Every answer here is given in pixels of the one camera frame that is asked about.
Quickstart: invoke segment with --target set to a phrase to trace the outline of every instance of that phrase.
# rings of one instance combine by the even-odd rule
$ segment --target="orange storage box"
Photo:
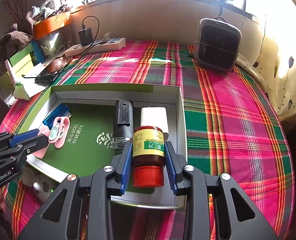
[[[70,11],[55,15],[33,26],[36,40],[71,23]]]

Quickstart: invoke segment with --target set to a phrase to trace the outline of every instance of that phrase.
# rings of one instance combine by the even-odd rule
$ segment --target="white power strip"
[[[87,53],[92,52],[99,52],[99,51],[109,51],[109,50],[119,50],[126,46],[126,38],[116,38],[111,39],[110,41],[107,41],[107,43],[104,44],[98,44],[94,47],[92,47],[90,50],[88,50]],[[84,52],[89,45],[82,46],[81,44],[73,45],[69,49],[65,51],[66,57],[75,56],[77,54],[80,54]]]

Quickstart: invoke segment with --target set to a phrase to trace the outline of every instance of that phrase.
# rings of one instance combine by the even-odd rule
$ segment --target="red bottle cap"
[[[134,187],[162,187],[163,167],[139,166],[134,168]]]

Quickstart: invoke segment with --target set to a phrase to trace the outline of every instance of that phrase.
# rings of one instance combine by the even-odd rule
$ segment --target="plaid tablecloth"
[[[189,53],[193,53],[193,46],[127,41],[127,46],[119,51],[88,54],[62,74],[56,85],[131,82],[180,86],[188,163],[204,173],[231,174],[283,238],[293,212],[294,173],[275,112],[249,74],[237,67],[228,74],[200,68],[188,57]],[[41,95],[29,102],[16,102],[0,132],[18,132]],[[4,195],[15,239],[40,202],[32,189],[18,180],[5,187]],[[211,197],[210,209],[213,210]],[[115,239],[182,239],[184,217],[184,210],[112,206]],[[211,212],[211,239],[214,237]]]

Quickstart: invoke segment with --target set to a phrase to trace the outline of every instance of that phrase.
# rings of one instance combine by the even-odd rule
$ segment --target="electrical cord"
[[[63,70],[61,70],[61,71],[59,71],[59,72],[56,72],[56,73],[54,73],[54,74],[50,74],[50,75],[44,75],[44,76],[38,76],[38,78],[42,78],[42,77],[51,77],[51,76],[56,76],[56,75],[60,75],[61,73],[64,73],[65,71],[67,71],[67,70],[70,70],[70,69],[72,69],[82,58],[83,58],[83,56],[90,50],[90,49],[92,49],[94,46],[96,46],[96,45],[99,45],[99,44],[104,44],[104,43],[106,43],[106,42],[98,42],[98,43],[96,43],[96,44],[94,44],[94,42],[96,41],[96,38],[97,38],[97,36],[98,36],[98,32],[99,32],[99,20],[98,20],[98,18],[96,17],[96,16],[93,16],[93,15],[89,15],[89,16],[86,16],[83,20],[82,20],[82,28],[84,29],[85,28],[85,26],[84,26],[84,20],[85,19],[87,19],[88,17],[93,17],[93,18],[96,18],[96,20],[98,21],[98,28],[97,28],[97,32],[96,32],[96,36],[95,36],[95,38],[94,38],[94,40],[92,41],[92,43],[88,46],[88,48],[87,49],[85,49],[84,51],[82,51],[81,53],[79,53],[79,54],[77,54],[77,55],[75,55],[75,56],[79,56],[80,54],[83,54],[83,55],[81,55],[81,57],[78,59],[78,60],[76,60],[69,68],[67,68],[68,67],[68,64],[69,63],[67,63],[64,67],[63,67]],[[21,75],[23,78],[37,78],[37,77],[26,77],[26,76],[24,76],[24,75]]]

